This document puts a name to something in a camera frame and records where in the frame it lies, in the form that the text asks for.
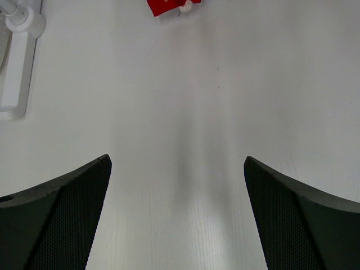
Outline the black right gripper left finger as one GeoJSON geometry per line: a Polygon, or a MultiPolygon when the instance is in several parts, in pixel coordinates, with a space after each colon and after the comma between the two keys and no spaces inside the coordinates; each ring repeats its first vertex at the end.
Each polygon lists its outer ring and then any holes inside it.
{"type": "Polygon", "coordinates": [[[1,269],[85,269],[109,185],[102,155],[1,197],[1,269]]]}

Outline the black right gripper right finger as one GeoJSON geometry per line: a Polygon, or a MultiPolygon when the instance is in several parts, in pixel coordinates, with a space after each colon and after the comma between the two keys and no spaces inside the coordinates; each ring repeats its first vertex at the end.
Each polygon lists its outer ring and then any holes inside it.
{"type": "Polygon", "coordinates": [[[268,269],[359,269],[359,203],[251,156],[244,177],[268,269]]]}

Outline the red sock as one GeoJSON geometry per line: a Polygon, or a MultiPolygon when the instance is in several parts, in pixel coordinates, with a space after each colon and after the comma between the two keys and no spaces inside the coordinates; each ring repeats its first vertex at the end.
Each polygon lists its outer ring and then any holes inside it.
{"type": "Polygon", "coordinates": [[[180,13],[185,13],[191,11],[193,5],[201,2],[202,0],[147,0],[154,17],[175,9],[178,9],[180,13]]]}

